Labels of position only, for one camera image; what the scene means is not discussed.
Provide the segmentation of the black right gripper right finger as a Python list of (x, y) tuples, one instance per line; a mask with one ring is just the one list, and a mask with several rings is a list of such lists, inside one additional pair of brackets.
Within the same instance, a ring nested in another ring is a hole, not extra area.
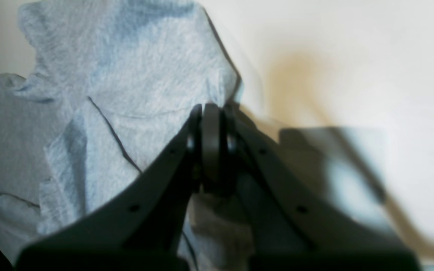
[(358, 224), (306, 187), (230, 106), (201, 118), (204, 191), (235, 195), (252, 228), (249, 271), (419, 271), (396, 238)]

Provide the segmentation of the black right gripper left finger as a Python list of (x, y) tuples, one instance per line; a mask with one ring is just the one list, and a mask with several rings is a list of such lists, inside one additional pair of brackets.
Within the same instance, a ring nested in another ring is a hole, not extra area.
[(124, 192), (23, 250), (17, 271), (188, 271), (177, 255), (193, 180), (202, 105)]

